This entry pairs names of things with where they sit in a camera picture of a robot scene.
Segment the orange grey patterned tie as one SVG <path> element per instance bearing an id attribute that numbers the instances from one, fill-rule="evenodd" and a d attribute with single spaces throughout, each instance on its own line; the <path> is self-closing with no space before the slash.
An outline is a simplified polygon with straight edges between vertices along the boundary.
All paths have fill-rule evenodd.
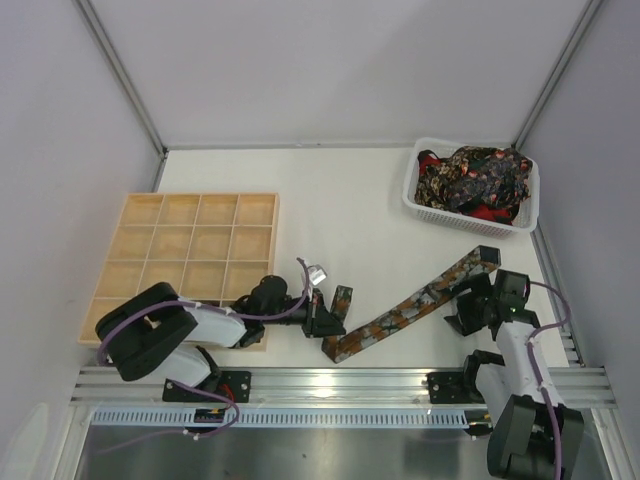
<path id="1" fill-rule="evenodd" d="M 325 338 L 321 351 L 339 364 L 436 311 L 459 294 L 464 284 L 500 266 L 500 249 L 479 245 L 389 311 L 345 335 Z"/>

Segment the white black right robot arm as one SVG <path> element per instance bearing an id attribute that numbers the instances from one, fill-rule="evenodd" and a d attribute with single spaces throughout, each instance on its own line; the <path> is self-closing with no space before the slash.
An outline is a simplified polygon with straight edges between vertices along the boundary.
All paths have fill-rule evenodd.
<path id="1" fill-rule="evenodd" d="M 468 355 L 462 373 L 490 415 L 487 469 L 498 479 L 571 478 L 584 434 L 582 413 L 562 399 L 540 347 L 549 328 L 526 307 L 535 285 L 512 271 L 476 275 L 453 288 L 446 319 L 463 336 L 488 328 L 498 348 Z"/>

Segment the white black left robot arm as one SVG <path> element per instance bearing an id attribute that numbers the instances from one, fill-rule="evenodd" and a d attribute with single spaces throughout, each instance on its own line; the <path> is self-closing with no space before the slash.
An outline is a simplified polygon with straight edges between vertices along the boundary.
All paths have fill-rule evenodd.
<path id="1" fill-rule="evenodd" d="M 268 323 L 298 326 L 307 338 L 344 333 L 352 290 L 338 286 L 327 305 L 317 287 L 324 277 L 322 269 L 312 267 L 303 275 L 303 293 L 293 297 L 283 278 L 267 275 L 229 307 L 187 299 L 159 282 L 98 321 L 98 360 L 112 362 L 126 382 L 157 373 L 172 393 L 219 393 L 227 387 L 209 344 L 247 348 L 263 339 Z"/>

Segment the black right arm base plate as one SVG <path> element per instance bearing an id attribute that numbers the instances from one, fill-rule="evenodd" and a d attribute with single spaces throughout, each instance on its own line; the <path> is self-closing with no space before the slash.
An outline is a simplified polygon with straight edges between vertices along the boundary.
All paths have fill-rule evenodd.
<path id="1" fill-rule="evenodd" d="M 427 375 L 432 404 L 481 404 L 483 397 L 461 370 L 436 371 Z"/>

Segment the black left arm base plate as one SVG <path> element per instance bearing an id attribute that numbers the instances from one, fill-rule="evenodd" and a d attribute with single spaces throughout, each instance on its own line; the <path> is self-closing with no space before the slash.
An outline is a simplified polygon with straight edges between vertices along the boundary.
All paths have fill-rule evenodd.
<path id="1" fill-rule="evenodd" d="M 252 374 L 249 371 L 222 370 L 212 374 L 195 386 L 196 390 L 225 397 L 235 403 L 247 403 L 251 391 Z M 166 380 L 162 400 L 168 403 L 204 403 L 212 402 L 210 397 L 192 392 L 178 386 L 174 381 Z"/>

